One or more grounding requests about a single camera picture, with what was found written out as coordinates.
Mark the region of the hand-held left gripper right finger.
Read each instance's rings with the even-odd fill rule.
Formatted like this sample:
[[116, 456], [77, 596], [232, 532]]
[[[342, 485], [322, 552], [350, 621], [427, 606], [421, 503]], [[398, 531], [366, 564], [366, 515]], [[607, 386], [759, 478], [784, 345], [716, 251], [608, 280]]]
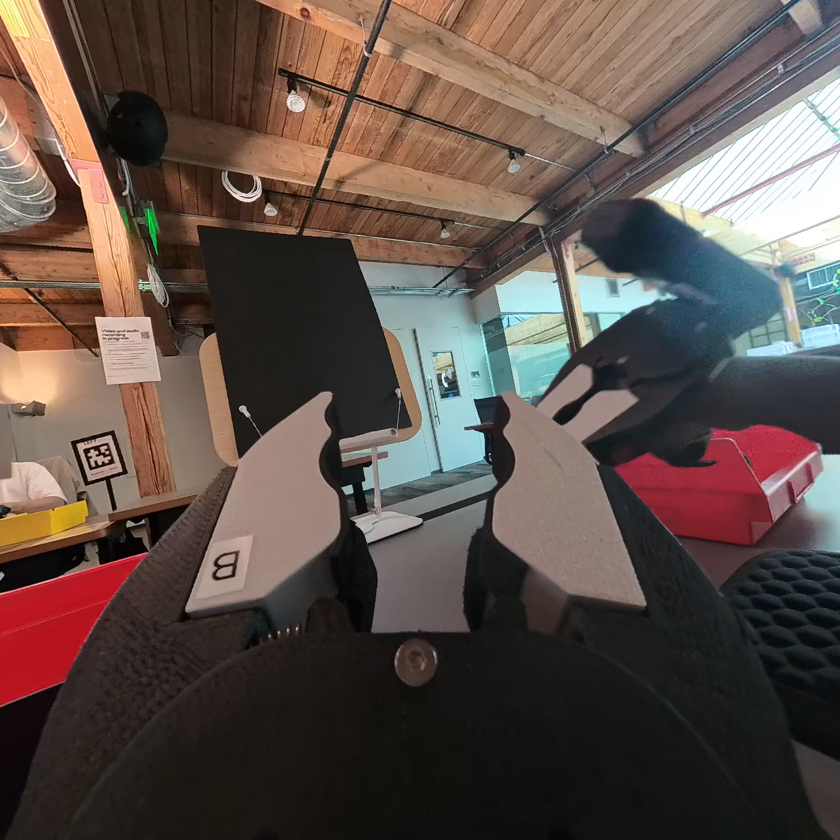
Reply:
[[598, 466], [572, 434], [514, 392], [497, 403], [493, 474], [470, 539], [470, 631], [512, 606], [525, 627], [558, 634], [579, 608], [643, 615], [648, 604]]

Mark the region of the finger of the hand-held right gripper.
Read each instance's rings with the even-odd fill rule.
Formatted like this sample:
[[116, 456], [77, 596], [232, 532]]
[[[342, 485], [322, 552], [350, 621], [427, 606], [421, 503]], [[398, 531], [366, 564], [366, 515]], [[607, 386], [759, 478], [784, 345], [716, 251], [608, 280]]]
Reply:
[[578, 364], [552, 383], [543, 394], [538, 410], [554, 421], [570, 421], [596, 392], [592, 367]]
[[613, 420], [638, 402], [630, 391], [600, 391], [588, 399], [578, 413], [564, 424], [564, 429], [577, 441], [594, 439]]

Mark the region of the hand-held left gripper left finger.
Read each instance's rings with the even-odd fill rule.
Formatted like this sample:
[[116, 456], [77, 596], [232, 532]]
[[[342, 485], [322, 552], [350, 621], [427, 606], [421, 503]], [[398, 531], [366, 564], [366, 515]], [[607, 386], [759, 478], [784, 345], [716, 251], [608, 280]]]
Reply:
[[372, 630], [376, 569], [337, 483], [336, 425], [333, 394], [322, 392], [241, 456], [185, 604], [190, 618], [259, 610], [279, 632], [334, 598], [354, 629]]

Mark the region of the red plastic bin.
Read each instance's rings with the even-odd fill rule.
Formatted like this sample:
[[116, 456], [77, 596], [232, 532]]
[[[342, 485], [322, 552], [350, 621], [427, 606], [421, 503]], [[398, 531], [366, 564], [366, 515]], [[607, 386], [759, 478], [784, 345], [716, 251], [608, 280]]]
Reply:
[[1, 705], [62, 684], [141, 553], [1, 596]]
[[813, 488], [822, 447], [770, 426], [715, 430], [706, 460], [680, 468], [653, 455], [616, 472], [666, 528], [679, 537], [752, 546]]

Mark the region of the person's right forearm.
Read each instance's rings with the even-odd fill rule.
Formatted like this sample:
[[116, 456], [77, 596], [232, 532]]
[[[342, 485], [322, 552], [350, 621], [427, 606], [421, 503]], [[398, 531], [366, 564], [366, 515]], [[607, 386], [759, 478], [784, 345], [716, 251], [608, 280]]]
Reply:
[[726, 430], [772, 426], [839, 454], [839, 359], [756, 356], [729, 359], [700, 391], [696, 417]]

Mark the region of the black office chair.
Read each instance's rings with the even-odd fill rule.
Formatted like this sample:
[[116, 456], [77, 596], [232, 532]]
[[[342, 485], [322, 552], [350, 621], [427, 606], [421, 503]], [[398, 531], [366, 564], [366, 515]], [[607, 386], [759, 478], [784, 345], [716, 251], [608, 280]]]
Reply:
[[474, 399], [479, 423], [472, 431], [478, 431], [483, 434], [485, 441], [485, 461], [490, 466], [492, 466], [491, 429], [496, 418], [498, 400], [499, 397], [497, 395]]

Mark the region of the white board stand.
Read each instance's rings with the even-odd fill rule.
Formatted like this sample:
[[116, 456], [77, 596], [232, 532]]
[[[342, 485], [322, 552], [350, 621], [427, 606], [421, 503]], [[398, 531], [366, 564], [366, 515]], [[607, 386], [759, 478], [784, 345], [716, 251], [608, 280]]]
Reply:
[[250, 541], [250, 557], [304, 564], [335, 551], [350, 525], [376, 542], [422, 524], [401, 513], [353, 520], [335, 472], [342, 467], [333, 394], [321, 392], [271, 428], [240, 459], [215, 540]]

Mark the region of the wooden table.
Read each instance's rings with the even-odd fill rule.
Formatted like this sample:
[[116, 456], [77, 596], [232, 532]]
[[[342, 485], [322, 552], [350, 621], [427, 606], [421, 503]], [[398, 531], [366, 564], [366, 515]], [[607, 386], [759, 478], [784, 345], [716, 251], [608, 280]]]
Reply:
[[142, 497], [105, 516], [89, 518], [86, 522], [40, 539], [12, 543], [1, 548], [1, 563], [26, 559], [37, 554], [63, 550], [74, 545], [100, 544], [124, 530], [126, 522], [146, 521], [151, 543], [160, 540], [163, 533], [184, 510], [200, 495], [202, 488], [175, 490], [152, 497]]

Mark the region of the white double door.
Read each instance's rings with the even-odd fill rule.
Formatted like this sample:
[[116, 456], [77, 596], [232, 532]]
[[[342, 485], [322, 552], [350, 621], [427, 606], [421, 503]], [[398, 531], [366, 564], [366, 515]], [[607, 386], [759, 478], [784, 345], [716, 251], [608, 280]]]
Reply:
[[390, 328], [400, 343], [421, 414], [414, 436], [428, 474], [481, 459], [477, 420], [460, 331], [455, 328]]

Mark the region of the light wooden board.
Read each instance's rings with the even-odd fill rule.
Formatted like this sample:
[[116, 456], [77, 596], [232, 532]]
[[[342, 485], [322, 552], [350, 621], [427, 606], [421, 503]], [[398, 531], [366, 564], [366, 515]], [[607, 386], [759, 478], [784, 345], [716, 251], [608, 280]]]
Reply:
[[[423, 417], [413, 381], [406, 365], [403, 348], [392, 331], [383, 329], [383, 333], [392, 358], [397, 382], [402, 390], [403, 406], [410, 421], [408, 427], [399, 429], [395, 436], [390, 438], [389, 443], [396, 444], [414, 437], [422, 426]], [[217, 456], [226, 466], [236, 466], [239, 462], [239, 455], [216, 334], [211, 334], [204, 339], [198, 355], [202, 369], [213, 445]]]

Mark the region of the black and white marker sign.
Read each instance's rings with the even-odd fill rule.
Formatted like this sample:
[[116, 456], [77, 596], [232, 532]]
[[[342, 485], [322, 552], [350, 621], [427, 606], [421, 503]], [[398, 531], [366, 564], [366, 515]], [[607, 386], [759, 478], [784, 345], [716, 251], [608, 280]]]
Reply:
[[91, 487], [104, 482], [111, 511], [116, 511], [118, 506], [112, 482], [129, 474], [116, 433], [108, 431], [92, 437], [73, 439], [70, 447], [84, 486]]

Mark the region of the black board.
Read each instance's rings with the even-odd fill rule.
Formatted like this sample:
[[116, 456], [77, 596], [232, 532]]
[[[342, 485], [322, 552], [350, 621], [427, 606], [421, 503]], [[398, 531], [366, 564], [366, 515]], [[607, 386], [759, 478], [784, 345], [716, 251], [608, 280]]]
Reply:
[[333, 394], [341, 438], [410, 427], [347, 238], [196, 231], [240, 455], [321, 392]]

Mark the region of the white paper notice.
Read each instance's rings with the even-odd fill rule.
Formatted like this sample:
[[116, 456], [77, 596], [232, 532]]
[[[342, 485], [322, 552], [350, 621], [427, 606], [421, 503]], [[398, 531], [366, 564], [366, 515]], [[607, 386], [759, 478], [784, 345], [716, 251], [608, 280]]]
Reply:
[[96, 317], [99, 350], [108, 385], [160, 382], [149, 317]]

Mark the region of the yellow box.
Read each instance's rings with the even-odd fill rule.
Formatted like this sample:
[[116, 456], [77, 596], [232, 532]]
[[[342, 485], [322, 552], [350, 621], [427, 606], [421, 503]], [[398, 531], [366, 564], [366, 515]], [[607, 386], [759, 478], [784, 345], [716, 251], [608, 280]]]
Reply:
[[30, 513], [9, 513], [1, 519], [1, 548], [43, 539], [84, 524], [88, 504], [73, 504]]

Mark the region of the black honeycomb textured pouch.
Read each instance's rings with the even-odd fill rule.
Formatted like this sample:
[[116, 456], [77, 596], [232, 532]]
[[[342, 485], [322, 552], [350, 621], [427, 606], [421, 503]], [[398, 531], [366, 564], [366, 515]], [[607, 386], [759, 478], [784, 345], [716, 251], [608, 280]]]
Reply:
[[839, 554], [777, 549], [721, 586], [795, 741], [839, 760]]

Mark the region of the black light track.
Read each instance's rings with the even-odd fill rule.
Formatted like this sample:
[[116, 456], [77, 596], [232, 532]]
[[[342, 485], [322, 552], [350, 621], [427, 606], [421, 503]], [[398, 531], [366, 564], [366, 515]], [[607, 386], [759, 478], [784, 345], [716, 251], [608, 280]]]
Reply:
[[[315, 80], [314, 78], [305, 77], [298, 73], [295, 73], [291, 70], [280, 68], [277, 70], [277, 75], [280, 77], [284, 77], [290, 81], [290, 83], [294, 82], [296, 84], [301, 83], [304, 86], [313, 89], [328, 92], [334, 94], [336, 96], [342, 98], [349, 98], [350, 97], [350, 90], [342, 89], [340, 87], [336, 87], [328, 82], [323, 82], [320, 80]], [[438, 120], [432, 117], [428, 117], [426, 115], [420, 114], [418, 112], [413, 112], [409, 109], [400, 108], [396, 105], [388, 104], [380, 100], [368, 98], [363, 96], [359, 93], [356, 93], [353, 98], [354, 102], [358, 102], [364, 104], [366, 106], [370, 106], [373, 109], [378, 109], [384, 112], [388, 112], [390, 114], [395, 114], [403, 119], [409, 119], [415, 122], [419, 122], [425, 124], [427, 126], [433, 127], [438, 130], [443, 130], [449, 133], [456, 134], [460, 137], [467, 138], [469, 140], [474, 140], [483, 144], [487, 144], [492, 146], [496, 149], [503, 150], [508, 154], [513, 154], [515, 157], [529, 157], [529, 153], [526, 152], [524, 149], [519, 148], [513, 144], [503, 143], [500, 140], [493, 139], [489, 136], [484, 134], [468, 130], [462, 129], [452, 123], [445, 122], [442, 120]]]
[[363, 204], [363, 203], [353, 203], [353, 202], [345, 202], [331, 198], [323, 198], [318, 197], [312, 199], [310, 196], [301, 195], [292, 192], [276, 192], [276, 191], [264, 191], [262, 194], [263, 199], [266, 203], [271, 202], [279, 202], [280, 200], [291, 200], [291, 201], [299, 201], [304, 202], [305, 204], [320, 204], [320, 205], [328, 205], [331, 207], [342, 207], [348, 210], [355, 210], [361, 212], [370, 212], [370, 213], [378, 213], [378, 214], [389, 214], [392, 216], [399, 216], [399, 217], [410, 217], [413, 219], [419, 219], [423, 221], [432, 221], [441, 223], [442, 226], [450, 228], [454, 225], [460, 225], [469, 227], [470, 225], [467, 223], [458, 222], [454, 219], [446, 219], [443, 217], [431, 216], [424, 213], [416, 213], [413, 211], [404, 211], [402, 209], [394, 209], [385, 206], [373, 206], [370, 204]]

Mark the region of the green exit sign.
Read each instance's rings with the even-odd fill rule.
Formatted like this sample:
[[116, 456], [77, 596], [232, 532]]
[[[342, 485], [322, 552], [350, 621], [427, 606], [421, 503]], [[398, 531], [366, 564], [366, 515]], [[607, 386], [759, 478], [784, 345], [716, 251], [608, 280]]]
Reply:
[[133, 221], [143, 241], [154, 256], [160, 254], [161, 227], [152, 201], [139, 200], [133, 206]]

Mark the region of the black ceiling conduit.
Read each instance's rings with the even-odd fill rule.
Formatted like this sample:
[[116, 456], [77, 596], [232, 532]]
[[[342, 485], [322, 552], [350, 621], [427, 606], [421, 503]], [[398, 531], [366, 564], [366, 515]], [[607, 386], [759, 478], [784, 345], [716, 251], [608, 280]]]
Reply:
[[329, 146], [327, 147], [327, 151], [325, 153], [324, 160], [322, 162], [322, 167], [318, 174], [318, 178], [315, 182], [314, 187], [311, 189], [311, 194], [308, 199], [306, 210], [302, 216], [302, 219], [297, 229], [297, 236], [303, 236], [308, 228], [308, 224], [313, 214], [314, 207], [324, 186], [327, 173], [329, 172], [333, 156], [340, 143], [345, 124], [347, 123], [350, 117], [354, 101], [358, 95], [359, 88], [364, 78], [364, 73], [366, 72], [368, 64], [373, 56], [377, 40], [380, 37], [382, 28], [384, 26], [387, 15], [390, 12], [391, 6], [392, 1], [381, 2], [381, 5], [378, 8], [373, 25], [371, 27], [371, 31], [367, 34], [367, 38], [363, 43], [362, 56], [353, 75], [350, 91], [344, 96], [344, 105], [340, 112], [339, 119], [335, 125], [335, 129], [329, 142]]

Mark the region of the black round ceiling speaker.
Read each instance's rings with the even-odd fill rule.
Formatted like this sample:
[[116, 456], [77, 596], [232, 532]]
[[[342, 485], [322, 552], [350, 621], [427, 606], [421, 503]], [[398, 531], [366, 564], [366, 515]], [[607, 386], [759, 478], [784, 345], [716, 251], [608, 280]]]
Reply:
[[141, 91], [121, 91], [108, 112], [106, 137], [115, 154], [139, 167], [158, 163], [169, 139], [161, 106]]

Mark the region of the ribbed metal air duct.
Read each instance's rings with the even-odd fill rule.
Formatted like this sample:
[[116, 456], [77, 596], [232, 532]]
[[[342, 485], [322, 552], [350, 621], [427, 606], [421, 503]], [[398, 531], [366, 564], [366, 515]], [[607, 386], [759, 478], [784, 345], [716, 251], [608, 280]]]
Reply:
[[43, 223], [55, 210], [55, 186], [1, 100], [1, 233]]

